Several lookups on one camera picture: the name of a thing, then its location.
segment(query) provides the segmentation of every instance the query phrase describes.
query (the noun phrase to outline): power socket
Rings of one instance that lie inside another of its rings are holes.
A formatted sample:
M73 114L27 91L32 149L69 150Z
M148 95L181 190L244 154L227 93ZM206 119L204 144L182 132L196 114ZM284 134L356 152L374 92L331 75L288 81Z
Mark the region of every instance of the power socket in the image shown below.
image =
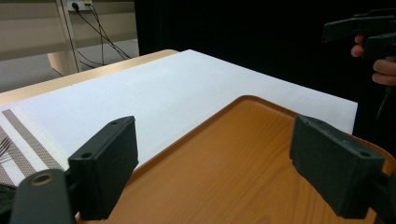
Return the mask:
M67 0L67 9L69 11L76 11L73 8L73 6L72 6L73 3L77 3L78 4L78 10L79 11L89 11L89 10L91 10L88 7L88 4L92 5L92 1L91 0Z

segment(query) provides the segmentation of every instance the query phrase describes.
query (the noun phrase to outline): human hand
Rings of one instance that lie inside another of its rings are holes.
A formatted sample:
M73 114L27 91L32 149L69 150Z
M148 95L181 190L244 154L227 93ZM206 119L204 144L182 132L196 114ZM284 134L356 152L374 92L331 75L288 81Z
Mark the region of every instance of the human hand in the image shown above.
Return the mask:
M361 57L363 55L363 42L364 35L355 36L356 45L350 50L350 54L353 57ZM372 76L374 82L387 86L396 86L396 56L376 60L373 68L375 70Z

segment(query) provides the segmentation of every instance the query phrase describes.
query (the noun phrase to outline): black curtain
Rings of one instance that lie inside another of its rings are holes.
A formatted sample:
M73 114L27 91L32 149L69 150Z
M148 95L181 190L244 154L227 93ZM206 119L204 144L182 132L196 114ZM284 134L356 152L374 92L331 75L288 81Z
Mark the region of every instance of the black curtain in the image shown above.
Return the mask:
M350 56L353 36L321 43L322 29L326 22L393 7L392 1L134 3L141 55L161 49L194 49L357 102L353 134L370 141L385 94L385 87L371 80L374 61Z

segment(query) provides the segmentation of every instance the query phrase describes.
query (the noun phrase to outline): black plastic bracket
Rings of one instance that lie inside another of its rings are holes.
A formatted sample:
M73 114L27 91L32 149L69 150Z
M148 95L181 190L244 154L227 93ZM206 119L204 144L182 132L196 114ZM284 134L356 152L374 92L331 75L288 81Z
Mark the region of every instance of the black plastic bracket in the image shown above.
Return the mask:
M387 223L395 223L396 201L391 195L396 176L384 175L385 157L350 134L297 115L290 158L337 216L365 218L372 207Z
M17 188L10 222L76 223L107 219L138 164L134 117L109 122L69 158L66 172L48 169Z

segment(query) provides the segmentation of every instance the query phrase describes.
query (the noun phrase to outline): white sheet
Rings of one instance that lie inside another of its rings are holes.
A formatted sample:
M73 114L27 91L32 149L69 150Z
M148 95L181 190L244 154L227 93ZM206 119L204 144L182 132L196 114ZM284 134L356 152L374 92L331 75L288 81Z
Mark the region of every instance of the white sheet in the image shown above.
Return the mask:
M17 106L67 155L111 120L132 115L141 165L246 94L352 133L357 103L194 50L1 106L0 110Z

